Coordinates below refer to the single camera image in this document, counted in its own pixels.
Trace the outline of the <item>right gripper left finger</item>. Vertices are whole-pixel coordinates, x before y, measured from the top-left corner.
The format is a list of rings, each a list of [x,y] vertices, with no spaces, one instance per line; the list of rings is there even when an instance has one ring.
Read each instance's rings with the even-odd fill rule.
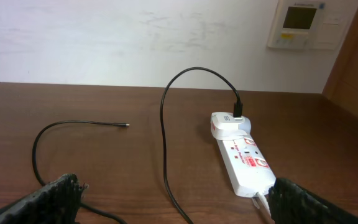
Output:
[[[0,208],[0,224],[72,224],[87,184],[64,174],[41,189]]]

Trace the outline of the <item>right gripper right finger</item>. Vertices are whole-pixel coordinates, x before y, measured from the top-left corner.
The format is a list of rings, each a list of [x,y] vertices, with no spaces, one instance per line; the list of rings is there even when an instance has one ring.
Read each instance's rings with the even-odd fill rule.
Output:
[[[277,178],[268,190],[275,224],[358,224],[358,217],[286,178]]]

